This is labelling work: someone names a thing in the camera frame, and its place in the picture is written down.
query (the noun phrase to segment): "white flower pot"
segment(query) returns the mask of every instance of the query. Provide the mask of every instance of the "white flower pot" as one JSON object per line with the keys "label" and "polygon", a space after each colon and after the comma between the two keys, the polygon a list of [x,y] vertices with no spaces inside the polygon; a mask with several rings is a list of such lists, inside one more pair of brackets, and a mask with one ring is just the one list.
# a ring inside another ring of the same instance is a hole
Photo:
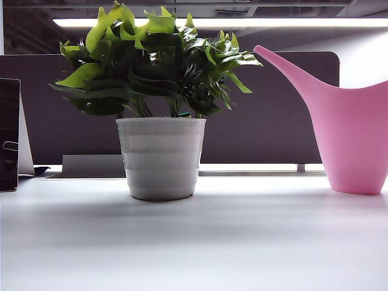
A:
{"label": "white flower pot", "polygon": [[133,197],[166,201],[193,194],[205,119],[150,117],[116,122]]}

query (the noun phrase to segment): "desk partition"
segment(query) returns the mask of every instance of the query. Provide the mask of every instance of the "desk partition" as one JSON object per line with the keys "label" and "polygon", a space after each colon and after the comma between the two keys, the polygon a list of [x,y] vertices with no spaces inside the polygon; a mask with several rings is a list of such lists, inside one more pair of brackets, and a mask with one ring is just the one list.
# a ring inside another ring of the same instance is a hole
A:
{"label": "desk partition", "polygon": [[[324,82],[339,84],[339,60],[331,52],[280,55]],[[235,105],[232,111],[223,109],[208,118],[201,162],[320,162],[303,100],[276,68],[260,61],[264,67],[247,65],[236,70],[253,94],[227,84]],[[61,55],[0,56],[0,77],[21,80],[34,163],[61,164],[62,155],[120,154],[115,116],[83,115],[62,99],[66,93],[49,87],[48,83],[65,78],[66,70],[71,68]],[[155,115],[169,112],[161,98],[149,101]]]}

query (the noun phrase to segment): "white desk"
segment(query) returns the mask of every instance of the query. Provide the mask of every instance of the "white desk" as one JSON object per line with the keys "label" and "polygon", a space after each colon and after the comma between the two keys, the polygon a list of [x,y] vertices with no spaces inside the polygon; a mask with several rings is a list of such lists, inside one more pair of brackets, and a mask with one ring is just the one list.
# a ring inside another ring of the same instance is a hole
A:
{"label": "white desk", "polygon": [[386,291],[387,186],[199,177],[193,197],[151,203],[124,179],[22,181],[0,194],[2,290]]}

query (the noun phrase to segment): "black monitor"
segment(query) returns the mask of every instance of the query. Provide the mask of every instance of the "black monitor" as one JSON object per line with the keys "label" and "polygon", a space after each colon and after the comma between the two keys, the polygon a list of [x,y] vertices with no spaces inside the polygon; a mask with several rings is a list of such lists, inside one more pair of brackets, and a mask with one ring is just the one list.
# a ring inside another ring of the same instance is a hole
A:
{"label": "black monitor", "polygon": [[20,81],[0,79],[0,191],[18,187]]}

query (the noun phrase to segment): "ceiling light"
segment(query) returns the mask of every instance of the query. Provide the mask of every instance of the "ceiling light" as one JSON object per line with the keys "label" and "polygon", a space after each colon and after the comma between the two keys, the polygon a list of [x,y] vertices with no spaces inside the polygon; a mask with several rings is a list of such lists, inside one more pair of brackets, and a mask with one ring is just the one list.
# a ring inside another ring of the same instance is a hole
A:
{"label": "ceiling light", "polygon": [[[147,18],[136,18],[143,25]],[[92,27],[96,19],[54,19],[61,27]],[[178,18],[176,25],[183,26],[186,19]],[[242,29],[246,27],[388,27],[387,18],[196,18],[198,28]]]}

